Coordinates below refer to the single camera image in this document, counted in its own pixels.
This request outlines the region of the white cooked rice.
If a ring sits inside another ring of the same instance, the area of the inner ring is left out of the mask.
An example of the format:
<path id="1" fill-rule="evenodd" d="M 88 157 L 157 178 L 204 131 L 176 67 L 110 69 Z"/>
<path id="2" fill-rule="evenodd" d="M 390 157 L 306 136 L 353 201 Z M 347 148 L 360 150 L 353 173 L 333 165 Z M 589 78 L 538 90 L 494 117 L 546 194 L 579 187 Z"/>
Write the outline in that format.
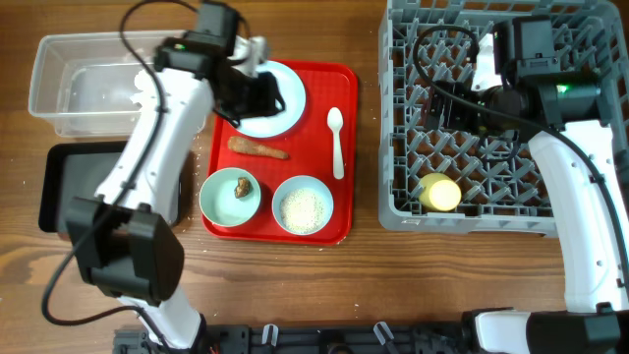
<path id="1" fill-rule="evenodd" d="M 280 216 L 289 231 L 311 234 L 326 220 L 325 203 L 322 196 L 312 189 L 296 189 L 281 201 Z"/>

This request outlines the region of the white tissue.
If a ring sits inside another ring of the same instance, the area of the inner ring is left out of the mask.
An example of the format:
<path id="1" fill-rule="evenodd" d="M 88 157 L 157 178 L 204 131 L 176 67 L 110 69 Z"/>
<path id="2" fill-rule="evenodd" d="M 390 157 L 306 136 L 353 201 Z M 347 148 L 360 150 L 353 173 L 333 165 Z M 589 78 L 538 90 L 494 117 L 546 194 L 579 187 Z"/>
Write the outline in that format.
<path id="1" fill-rule="evenodd" d="M 158 96 L 153 79 L 146 70 L 140 70 L 135 78 L 134 85 L 137 89 L 136 93 L 133 93 L 130 100 L 133 104 L 138 106 L 154 105 L 157 102 Z"/>

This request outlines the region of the light blue grey bowl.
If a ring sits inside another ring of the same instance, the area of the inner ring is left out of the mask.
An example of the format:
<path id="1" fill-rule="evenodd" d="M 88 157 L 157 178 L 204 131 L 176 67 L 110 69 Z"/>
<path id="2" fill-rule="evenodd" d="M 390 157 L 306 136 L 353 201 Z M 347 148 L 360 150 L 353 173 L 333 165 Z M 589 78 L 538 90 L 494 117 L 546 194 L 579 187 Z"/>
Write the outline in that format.
<path id="1" fill-rule="evenodd" d="M 310 236 L 331 220 L 334 200 L 323 182 L 313 176 L 298 175 L 277 187 L 271 210 L 283 230 L 292 235 Z"/>

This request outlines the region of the yellow plastic cup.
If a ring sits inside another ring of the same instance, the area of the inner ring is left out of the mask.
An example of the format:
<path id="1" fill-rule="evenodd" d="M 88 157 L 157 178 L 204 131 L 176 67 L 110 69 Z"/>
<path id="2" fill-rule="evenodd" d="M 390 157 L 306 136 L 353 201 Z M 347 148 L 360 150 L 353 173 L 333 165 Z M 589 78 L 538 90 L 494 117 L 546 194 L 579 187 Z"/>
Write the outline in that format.
<path id="1" fill-rule="evenodd" d="M 460 187 L 447 175 L 431 173 L 420 179 L 420 203 L 436 211 L 451 211 L 462 200 Z"/>

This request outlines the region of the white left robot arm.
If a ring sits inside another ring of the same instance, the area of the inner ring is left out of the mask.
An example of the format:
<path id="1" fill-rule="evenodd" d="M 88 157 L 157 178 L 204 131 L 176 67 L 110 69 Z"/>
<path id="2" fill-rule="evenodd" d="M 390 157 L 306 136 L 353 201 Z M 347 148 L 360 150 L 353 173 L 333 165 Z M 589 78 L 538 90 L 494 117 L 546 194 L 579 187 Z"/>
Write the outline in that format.
<path id="1" fill-rule="evenodd" d="M 211 113 L 238 126 L 286 105 L 276 79 L 259 73 L 260 36 L 229 5 L 204 1 L 196 26 L 164 39 L 142 70 L 141 117 L 114 168 L 90 199 L 66 214 L 68 260 L 83 281 L 119 300 L 147 330 L 151 353 L 213 353 L 219 342 L 180 285 L 184 249 L 167 222 L 173 191 L 200 125 Z"/>

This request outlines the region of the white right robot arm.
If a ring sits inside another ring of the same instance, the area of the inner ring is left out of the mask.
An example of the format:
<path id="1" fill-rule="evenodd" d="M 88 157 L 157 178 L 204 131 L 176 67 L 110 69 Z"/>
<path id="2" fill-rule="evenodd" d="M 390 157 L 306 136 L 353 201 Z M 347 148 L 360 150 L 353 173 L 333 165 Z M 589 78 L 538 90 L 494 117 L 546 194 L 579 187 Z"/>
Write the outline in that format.
<path id="1" fill-rule="evenodd" d="M 485 353 L 624 353 L 628 349 L 628 216 L 613 156 L 610 105 L 594 74 L 560 66 L 546 16 L 494 26 L 498 87 L 431 82 L 423 117 L 481 137 L 507 131 L 542 174 L 565 272 L 562 312 L 479 310 L 469 348 Z"/>

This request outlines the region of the mint green bowl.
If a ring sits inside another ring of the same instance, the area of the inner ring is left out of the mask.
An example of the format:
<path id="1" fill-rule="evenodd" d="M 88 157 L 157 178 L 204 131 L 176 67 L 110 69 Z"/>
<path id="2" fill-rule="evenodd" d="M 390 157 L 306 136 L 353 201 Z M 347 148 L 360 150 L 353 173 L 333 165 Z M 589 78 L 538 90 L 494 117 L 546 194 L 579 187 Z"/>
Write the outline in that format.
<path id="1" fill-rule="evenodd" d="M 234 190 L 239 177 L 247 177 L 253 190 L 244 198 L 236 199 Z M 200 189 L 200 209 L 211 223 L 221 227 L 245 224 L 257 213 L 261 204 L 261 189 L 253 174 L 237 167 L 227 167 L 213 172 Z"/>

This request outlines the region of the brown food scrap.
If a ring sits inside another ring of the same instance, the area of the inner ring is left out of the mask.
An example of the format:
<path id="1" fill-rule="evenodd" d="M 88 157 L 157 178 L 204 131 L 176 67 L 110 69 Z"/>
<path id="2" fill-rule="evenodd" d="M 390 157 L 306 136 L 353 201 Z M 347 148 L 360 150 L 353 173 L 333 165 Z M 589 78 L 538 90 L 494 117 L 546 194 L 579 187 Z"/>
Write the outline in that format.
<path id="1" fill-rule="evenodd" d="M 239 177 L 237 186 L 234 190 L 235 198 L 241 199 L 246 197 L 253 190 L 253 184 L 247 177 Z"/>

